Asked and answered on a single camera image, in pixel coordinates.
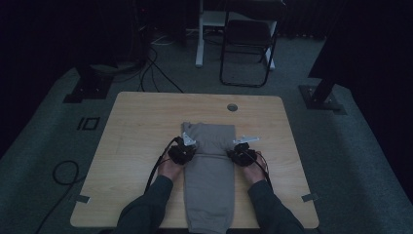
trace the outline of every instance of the dark sleeve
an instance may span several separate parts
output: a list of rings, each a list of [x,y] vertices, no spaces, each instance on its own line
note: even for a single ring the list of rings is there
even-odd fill
[[[248,190],[248,195],[255,209],[255,215],[262,233],[305,233],[303,225],[282,204],[266,180],[252,184]]]
[[[124,207],[113,234],[155,233],[164,220],[172,187],[172,180],[158,175],[144,195]]]

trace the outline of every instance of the gray carpet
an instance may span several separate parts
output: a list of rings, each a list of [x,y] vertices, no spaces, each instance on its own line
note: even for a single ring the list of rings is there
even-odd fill
[[[308,79],[307,75],[322,41],[281,38],[276,48],[276,70],[270,73],[267,85],[259,89],[220,84],[219,46],[206,44],[204,66],[196,68],[197,40],[193,37],[189,37],[186,47],[170,44],[168,38],[157,43],[166,45],[153,45],[158,53],[156,64],[185,93],[282,98],[310,189],[319,195],[315,204],[322,233],[413,233],[413,207],[350,92],[338,86],[333,91],[348,115],[308,110],[301,98],[299,85],[319,82],[319,79]],[[153,74],[161,92],[178,92],[158,70],[154,69]],[[151,70],[145,77],[145,91],[156,92]],[[74,160],[79,164],[79,177],[85,176],[116,95],[121,91],[136,91],[139,84],[137,74],[118,75],[107,99],[63,104],[64,97],[72,92],[78,79],[77,72],[71,69],[56,81],[0,161],[1,234],[36,231],[67,188],[54,182],[55,165]],[[78,130],[82,118],[97,117],[99,123],[94,131]],[[61,181],[72,180],[75,174],[72,166],[59,168],[57,176]],[[74,185],[40,233],[98,233],[101,228],[70,225],[75,205],[71,195],[78,194],[81,188],[82,182]]]

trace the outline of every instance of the folded garment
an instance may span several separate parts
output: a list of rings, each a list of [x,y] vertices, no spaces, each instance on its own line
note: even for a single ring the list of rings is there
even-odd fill
[[[185,209],[191,233],[226,233],[234,217],[234,164],[226,151],[234,148],[233,125],[182,124],[197,141],[185,167]]]

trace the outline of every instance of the person's arm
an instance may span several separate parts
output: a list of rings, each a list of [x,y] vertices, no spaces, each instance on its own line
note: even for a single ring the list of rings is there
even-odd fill
[[[165,155],[157,178],[144,195],[124,207],[113,233],[155,233],[164,220],[173,182],[182,169],[183,166],[174,164],[168,154]]]
[[[257,158],[257,162],[262,168],[266,168],[261,157]],[[262,233],[305,233],[300,221],[274,194],[262,170],[256,164],[244,167],[243,172],[246,180],[251,184],[248,195]]]

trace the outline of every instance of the black cable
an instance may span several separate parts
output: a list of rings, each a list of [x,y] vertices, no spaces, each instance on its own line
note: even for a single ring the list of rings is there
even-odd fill
[[[157,52],[155,49],[153,49],[152,47],[151,47],[151,50],[155,53],[156,58],[157,58],[157,57],[158,57],[158,52]],[[148,59],[149,59],[149,61],[161,72],[161,74],[164,75],[164,77],[167,78],[167,80],[170,81],[170,83],[175,86],[175,88],[176,88],[179,92],[181,92],[182,94],[184,93],[175,83],[173,83],[172,80],[170,80],[170,78],[169,78],[169,77],[164,73],[164,71],[155,63],[154,60],[152,60],[152,59],[150,59],[150,58],[148,58]]]
[[[151,175],[150,175],[149,178],[148,178],[148,182],[146,182],[146,187],[145,187],[145,191],[143,192],[143,194],[145,194],[145,193],[148,191],[149,187],[151,186],[152,179],[153,179],[154,174],[155,174],[156,170],[158,169],[158,167],[159,167],[161,164],[163,164],[163,163],[165,163],[165,162],[167,161],[167,160],[162,161],[162,158],[164,157],[164,155],[167,153],[167,151],[168,151],[168,149],[170,148],[170,146],[171,146],[175,141],[176,141],[176,137],[175,137],[173,140],[170,141],[170,143],[168,144],[168,146],[165,148],[164,152],[161,154],[161,156],[159,156],[158,160],[157,160],[156,163],[155,163],[154,168],[152,169]]]
[[[154,52],[155,52],[155,58],[153,59],[153,61],[152,62],[150,62],[150,64],[148,65],[148,67],[146,67],[146,69],[145,69],[145,71],[143,72],[143,74],[139,74],[139,78],[140,78],[140,82],[139,82],[139,86],[137,87],[137,90],[139,91],[139,89],[140,88],[142,88],[142,92],[145,92],[145,89],[143,88],[143,80],[145,79],[145,75],[146,75],[146,72],[148,72],[148,70],[149,69],[151,69],[151,72],[152,72],[152,77],[153,77],[153,67],[152,67],[152,65],[153,65],[153,62],[155,62],[157,59],[158,59],[158,53],[155,51],[155,50],[153,50]]]
[[[76,168],[76,172],[75,172],[75,176],[72,178],[72,180],[70,182],[61,182],[60,180],[58,180],[58,178],[56,177],[56,172],[57,169],[63,165],[63,164],[73,164]],[[75,162],[75,161],[71,161],[71,160],[66,160],[63,162],[58,163],[55,168],[53,169],[53,180],[59,184],[59,185],[68,185],[66,191],[64,192],[64,194],[57,200],[57,202],[55,203],[55,205],[49,210],[48,214],[46,214],[46,216],[43,218],[42,222],[40,223],[39,227],[36,230],[36,234],[40,232],[40,229],[42,229],[43,225],[45,224],[46,220],[49,218],[49,216],[52,214],[52,212],[56,209],[56,207],[61,203],[61,201],[63,201],[63,199],[67,196],[67,194],[69,193],[69,191],[72,189],[72,187],[78,183],[83,181],[86,176],[83,176],[81,178],[78,178],[79,176],[79,165]]]
[[[263,168],[251,155],[249,155],[246,151],[243,151],[243,153],[246,154],[246,156],[248,156],[250,159],[252,159],[252,161],[254,161],[254,163],[255,163],[256,165],[258,165],[258,167],[261,169],[262,173],[264,174],[264,177],[267,179],[268,185],[270,185],[271,190],[273,190],[273,192],[274,192],[273,184],[271,183],[271,180],[270,180],[270,174],[267,173],[267,172],[264,170],[264,168]],[[260,155],[261,158],[265,161],[265,158],[262,156],[262,154],[259,154],[259,153],[258,153],[258,155]]]
[[[156,68],[158,68],[158,70],[161,72],[161,74],[163,74],[164,77],[167,78],[167,80],[168,80],[171,84],[173,84],[173,85],[175,86],[175,88],[176,88],[179,92],[181,92],[182,94],[184,93],[175,83],[173,83],[172,80],[170,80],[170,78],[164,73],[164,71],[162,71],[162,69],[155,63],[155,61],[153,61],[153,60],[150,59],[150,58],[149,58],[149,61],[151,61],[152,64],[155,65]]]

